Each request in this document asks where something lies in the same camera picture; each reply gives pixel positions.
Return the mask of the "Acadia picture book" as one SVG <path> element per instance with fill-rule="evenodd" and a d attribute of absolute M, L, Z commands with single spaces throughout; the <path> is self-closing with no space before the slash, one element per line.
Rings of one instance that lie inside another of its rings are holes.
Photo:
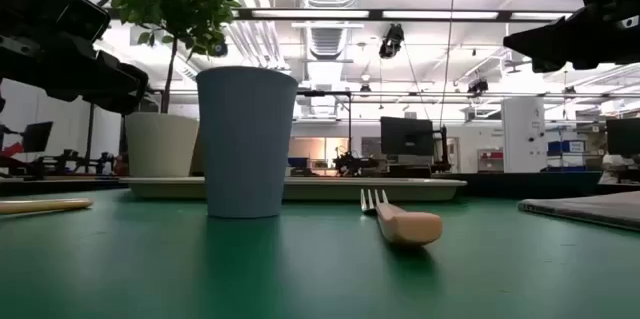
<path fill-rule="evenodd" d="M 552 217 L 640 232 L 640 191 L 561 199 L 524 199 L 517 208 Z"/>

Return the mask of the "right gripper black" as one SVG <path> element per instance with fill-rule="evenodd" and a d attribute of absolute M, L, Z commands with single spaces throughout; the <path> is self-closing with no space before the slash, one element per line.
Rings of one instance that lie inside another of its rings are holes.
<path fill-rule="evenodd" d="M 582 1 L 568 18 L 505 36 L 503 46 L 529 57 L 534 73 L 556 72 L 568 62 L 575 70 L 640 62 L 640 0 Z M 595 57 L 592 39 L 604 53 Z"/>

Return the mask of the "beige plastic tray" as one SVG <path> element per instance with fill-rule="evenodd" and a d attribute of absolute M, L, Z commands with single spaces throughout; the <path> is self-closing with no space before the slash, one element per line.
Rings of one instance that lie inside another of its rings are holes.
<path fill-rule="evenodd" d="M 131 191 L 146 199 L 205 200 L 203 177 L 184 178 L 121 178 Z M 448 201 L 467 185 L 466 181 L 417 178 L 366 177 L 286 177 L 284 201 L 355 201 L 361 191 L 376 191 L 380 199 L 385 192 L 392 202 Z"/>

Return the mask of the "black overhead light bar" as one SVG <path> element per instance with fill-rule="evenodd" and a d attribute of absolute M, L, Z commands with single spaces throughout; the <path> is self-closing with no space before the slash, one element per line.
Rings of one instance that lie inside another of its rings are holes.
<path fill-rule="evenodd" d="M 245 21 L 375 21 L 546 23 L 571 16 L 562 11 L 239 8 L 234 18 Z"/>

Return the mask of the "white square column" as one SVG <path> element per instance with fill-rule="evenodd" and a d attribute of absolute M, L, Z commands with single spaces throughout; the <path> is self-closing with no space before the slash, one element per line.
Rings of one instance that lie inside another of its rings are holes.
<path fill-rule="evenodd" d="M 505 173 L 538 173 L 547 166 L 545 109 L 541 97 L 501 103 Z"/>

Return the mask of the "white ribbed plant pot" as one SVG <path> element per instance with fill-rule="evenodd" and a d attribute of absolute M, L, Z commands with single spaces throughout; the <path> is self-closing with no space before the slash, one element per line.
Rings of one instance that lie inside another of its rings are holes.
<path fill-rule="evenodd" d="M 199 122 L 190 117 L 135 112 L 125 119 L 129 175 L 188 177 Z"/>

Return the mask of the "dark background workbench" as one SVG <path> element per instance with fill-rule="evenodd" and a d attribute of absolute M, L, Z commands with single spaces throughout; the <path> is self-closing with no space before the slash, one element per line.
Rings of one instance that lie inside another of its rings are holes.
<path fill-rule="evenodd" d="M 460 194 L 510 199 L 557 199 L 590 196 L 596 192 L 598 171 L 538 173 L 436 173 L 433 179 L 466 181 Z"/>

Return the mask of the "black computer monitor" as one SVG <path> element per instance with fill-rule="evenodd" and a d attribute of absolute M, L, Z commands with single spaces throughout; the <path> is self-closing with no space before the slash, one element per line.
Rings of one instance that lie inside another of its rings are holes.
<path fill-rule="evenodd" d="M 608 119 L 606 134 L 610 154 L 640 154 L 640 118 Z"/>
<path fill-rule="evenodd" d="M 22 132 L 22 146 L 26 153 L 40 153 L 47 148 L 53 122 L 29 124 Z"/>
<path fill-rule="evenodd" d="M 430 120 L 381 117 L 381 152 L 386 155 L 432 156 L 433 123 Z"/>

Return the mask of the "green table mat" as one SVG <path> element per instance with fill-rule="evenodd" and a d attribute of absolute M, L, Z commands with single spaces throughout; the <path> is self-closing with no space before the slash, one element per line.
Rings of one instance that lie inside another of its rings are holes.
<path fill-rule="evenodd" d="M 389 246 L 358 203 L 216 220 L 195 201 L 99 191 L 0 216 L 0 319 L 640 319 L 640 233 L 430 203 L 442 237 Z"/>

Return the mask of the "blue storage bins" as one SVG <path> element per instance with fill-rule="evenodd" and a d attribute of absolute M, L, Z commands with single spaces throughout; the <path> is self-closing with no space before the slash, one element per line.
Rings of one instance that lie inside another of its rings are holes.
<path fill-rule="evenodd" d="M 585 171 L 585 141 L 562 140 L 548 143 L 548 171 Z"/>

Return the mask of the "blue-grey ribbed cup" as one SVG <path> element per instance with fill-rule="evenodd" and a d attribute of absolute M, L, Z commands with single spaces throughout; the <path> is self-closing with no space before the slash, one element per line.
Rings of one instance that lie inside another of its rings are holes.
<path fill-rule="evenodd" d="M 200 72 L 196 83 L 208 215 L 277 216 L 298 82 L 275 70 L 223 66 Z"/>

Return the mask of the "spoon with orange handle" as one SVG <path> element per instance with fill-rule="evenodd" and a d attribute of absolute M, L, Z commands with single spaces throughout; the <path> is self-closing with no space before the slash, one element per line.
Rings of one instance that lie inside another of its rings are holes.
<path fill-rule="evenodd" d="M 0 215 L 86 209 L 93 205 L 90 199 L 48 199 L 0 201 Z"/>

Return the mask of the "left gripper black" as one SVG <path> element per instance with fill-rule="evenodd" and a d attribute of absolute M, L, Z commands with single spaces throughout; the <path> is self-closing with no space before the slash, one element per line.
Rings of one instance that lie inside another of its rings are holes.
<path fill-rule="evenodd" d="M 90 104 L 130 114 L 140 104 L 149 76 L 93 48 L 94 42 L 63 31 L 56 21 L 71 0 L 0 0 L 0 80 L 39 87 L 55 99 L 81 97 Z"/>

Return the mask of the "green leafy potted plant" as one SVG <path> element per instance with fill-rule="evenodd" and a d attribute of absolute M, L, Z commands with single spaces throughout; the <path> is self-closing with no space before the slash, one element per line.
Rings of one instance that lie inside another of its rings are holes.
<path fill-rule="evenodd" d="M 180 46 L 190 55 L 213 56 L 225 41 L 223 28 L 233 21 L 239 0 L 111 0 L 111 7 L 123 23 L 143 29 L 140 44 L 170 46 L 170 59 L 160 112 L 169 109 L 175 58 Z"/>

